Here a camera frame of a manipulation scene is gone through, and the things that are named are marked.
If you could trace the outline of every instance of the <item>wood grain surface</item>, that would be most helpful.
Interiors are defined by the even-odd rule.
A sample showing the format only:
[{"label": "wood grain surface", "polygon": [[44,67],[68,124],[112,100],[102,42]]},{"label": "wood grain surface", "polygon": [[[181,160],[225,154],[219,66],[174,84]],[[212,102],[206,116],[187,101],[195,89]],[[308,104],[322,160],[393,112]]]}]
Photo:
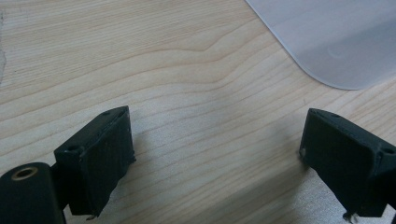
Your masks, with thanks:
[{"label": "wood grain surface", "polygon": [[243,0],[1,1],[0,10],[0,175],[53,164],[53,150],[97,114],[131,110],[137,162],[99,218],[66,208],[68,223],[345,223],[298,160],[307,109],[396,144],[396,79],[365,91],[316,82]]}]

